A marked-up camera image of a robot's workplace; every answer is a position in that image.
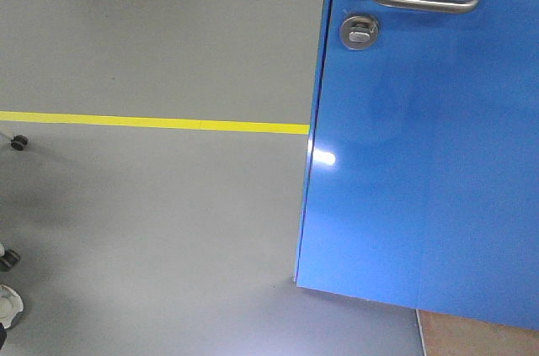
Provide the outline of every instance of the yellow floor line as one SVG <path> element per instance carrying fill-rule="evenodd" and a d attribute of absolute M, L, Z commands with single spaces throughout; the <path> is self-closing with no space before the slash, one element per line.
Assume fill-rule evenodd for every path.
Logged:
<path fill-rule="evenodd" d="M 162 129 L 247 131 L 253 133 L 284 133 L 288 135 L 307 135 L 309 132 L 309 125 L 294 125 L 286 123 L 136 118 L 130 116 L 103 116 L 97 114 L 42 114 L 36 112 L 0 111 L 0 120 L 32 123 L 62 123 L 71 125 L 107 125 L 157 127 Z"/>

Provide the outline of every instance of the door lock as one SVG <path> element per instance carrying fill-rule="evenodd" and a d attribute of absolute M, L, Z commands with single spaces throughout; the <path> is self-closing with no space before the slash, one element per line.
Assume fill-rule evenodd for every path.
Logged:
<path fill-rule="evenodd" d="M 351 50 L 364 50 L 378 38 L 380 23 L 372 15 L 354 15 L 340 27 L 340 39 Z"/>

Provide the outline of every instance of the caster wheel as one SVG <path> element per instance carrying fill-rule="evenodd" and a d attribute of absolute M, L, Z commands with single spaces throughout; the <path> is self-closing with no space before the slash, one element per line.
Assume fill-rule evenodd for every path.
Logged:
<path fill-rule="evenodd" d="M 23 135 L 16 135 L 13 140 L 11 140 L 11 147 L 17 151 L 22 151 L 28 144 L 28 139 Z"/>
<path fill-rule="evenodd" d="M 13 249 L 8 249 L 0 258 L 0 271 L 7 272 L 19 263 L 20 255 L 18 255 Z"/>

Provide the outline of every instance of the gray floor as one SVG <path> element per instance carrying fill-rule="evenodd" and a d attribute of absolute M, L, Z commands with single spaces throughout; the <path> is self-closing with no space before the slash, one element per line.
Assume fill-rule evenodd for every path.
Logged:
<path fill-rule="evenodd" d="M 307 121 L 321 0 L 171 1 L 0 0 L 0 109 Z M 4 355 L 422 354 L 413 311 L 291 282 L 305 136 L 10 127 Z"/>

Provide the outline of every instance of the blue door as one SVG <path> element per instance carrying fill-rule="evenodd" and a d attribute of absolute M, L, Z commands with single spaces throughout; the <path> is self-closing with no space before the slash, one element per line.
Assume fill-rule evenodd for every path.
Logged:
<path fill-rule="evenodd" d="M 539 0 L 325 0 L 296 281 L 539 329 Z"/>

